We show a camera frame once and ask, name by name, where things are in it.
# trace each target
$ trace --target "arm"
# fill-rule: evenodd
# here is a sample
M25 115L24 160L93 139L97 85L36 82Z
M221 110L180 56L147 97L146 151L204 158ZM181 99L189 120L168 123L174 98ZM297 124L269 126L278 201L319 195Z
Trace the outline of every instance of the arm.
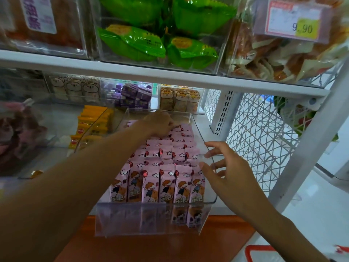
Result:
M212 189L229 209L250 223L286 262L329 262L288 218L275 210L243 158L225 142L210 141L206 145L214 149L205 157L224 155L223 160L211 167L203 162L200 167ZM223 167L226 169L217 174L212 170Z
M0 261L53 261L132 154L172 128L154 112L55 165L0 202Z

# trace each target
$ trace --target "green snack package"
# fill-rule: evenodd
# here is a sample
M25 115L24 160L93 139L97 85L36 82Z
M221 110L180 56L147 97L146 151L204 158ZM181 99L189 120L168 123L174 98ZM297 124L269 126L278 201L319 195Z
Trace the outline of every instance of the green snack package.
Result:
M167 55L173 65L184 69L204 69L218 58L214 48L198 40L183 37L170 40Z
M98 29L101 39L120 56L134 61L154 61L166 57L159 36L133 26L110 25Z
M212 34L235 17L237 9L216 0L173 0L173 16L178 29L196 37Z
M310 110L303 105L297 105L293 101L280 96L274 96L274 106L277 108L277 113L282 120L289 125L299 137L302 136L316 114L316 111ZM338 133L336 133L332 141L337 141L338 139Z
M163 0L99 0L115 17L133 26L154 24L161 17Z

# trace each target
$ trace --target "store shelf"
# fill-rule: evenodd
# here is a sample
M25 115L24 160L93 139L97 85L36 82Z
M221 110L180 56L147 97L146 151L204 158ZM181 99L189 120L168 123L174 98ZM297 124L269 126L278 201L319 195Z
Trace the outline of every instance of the store shelf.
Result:
M302 98L304 96L324 97L329 93L328 90L315 87L227 78L5 50L0 50L0 66L190 87L220 90L229 89L235 92L269 94L293 98Z

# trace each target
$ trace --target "left hand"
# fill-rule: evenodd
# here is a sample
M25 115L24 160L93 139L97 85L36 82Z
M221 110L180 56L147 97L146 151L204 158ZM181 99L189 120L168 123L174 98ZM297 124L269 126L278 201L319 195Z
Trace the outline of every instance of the left hand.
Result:
M151 112L143 120L140 120L140 123L145 127L144 130L149 130L150 135L155 137L164 137L175 127L170 114L162 110Z

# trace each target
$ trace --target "hand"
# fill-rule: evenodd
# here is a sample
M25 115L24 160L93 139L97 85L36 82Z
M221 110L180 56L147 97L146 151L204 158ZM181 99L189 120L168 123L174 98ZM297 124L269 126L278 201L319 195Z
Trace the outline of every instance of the hand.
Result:
M205 154L206 158L218 154L224 155L224 159L213 163L211 166L200 162L200 167L212 189L230 210L251 224L262 213L266 211L275 212L247 161L223 141L208 141L205 145L214 147ZM219 171L217 174L213 171L223 167L226 167L226 169Z
M175 127L170 114L162 110L151 112L140 121L145 130L149 130L151 136L164 137Z

